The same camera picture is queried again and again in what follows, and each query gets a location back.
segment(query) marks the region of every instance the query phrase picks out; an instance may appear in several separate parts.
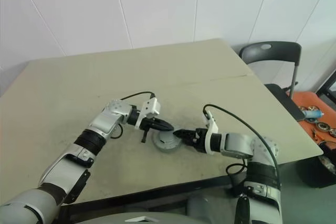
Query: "black chair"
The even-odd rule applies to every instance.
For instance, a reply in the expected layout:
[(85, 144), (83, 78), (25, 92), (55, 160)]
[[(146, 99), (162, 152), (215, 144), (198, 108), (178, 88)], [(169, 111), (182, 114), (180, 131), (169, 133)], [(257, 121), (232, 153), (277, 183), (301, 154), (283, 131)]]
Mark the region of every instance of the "black chair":
[(278, 99), (287, 111), (297, 120), (302, 121), (305, 119), (304, 114), (292, 101), (296, 75), (300, 63), (301, 46), (295, 42), (286, 41), (266, 41), (250, 44), (243, 47), (239, 56), (246, 63), (250, 64), (256, 61), (263, 60), (281, 60), (294, 62), (294, 73), (290, 88), (282, 89), (276, 84), (266, 84), (266, 88)]

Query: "white wall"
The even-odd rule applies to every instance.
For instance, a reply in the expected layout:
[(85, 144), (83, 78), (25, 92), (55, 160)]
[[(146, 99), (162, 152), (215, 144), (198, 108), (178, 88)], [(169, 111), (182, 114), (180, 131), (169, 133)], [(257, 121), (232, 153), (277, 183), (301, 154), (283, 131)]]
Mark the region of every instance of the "white wall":
[[(335, 0), (1, 0), (0, 93), (32, 59), (222, 37), (238, 50), (264, 40), (302, 45), (298, 89), (336, 68)], [(292, 67), (251, 66), (290, 83)]]

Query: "disc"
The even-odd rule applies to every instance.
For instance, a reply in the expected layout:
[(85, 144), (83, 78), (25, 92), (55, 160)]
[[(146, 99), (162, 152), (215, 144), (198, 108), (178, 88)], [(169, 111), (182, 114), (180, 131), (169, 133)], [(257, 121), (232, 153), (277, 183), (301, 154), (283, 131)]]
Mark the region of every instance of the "disc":
[(176, 137), (173, 133), (174, 131), (158, 131), (152, 135), (152, 140), (156, 148), (161, 152), (170, 153), (177, 150), (181, 144), (182, 140)]

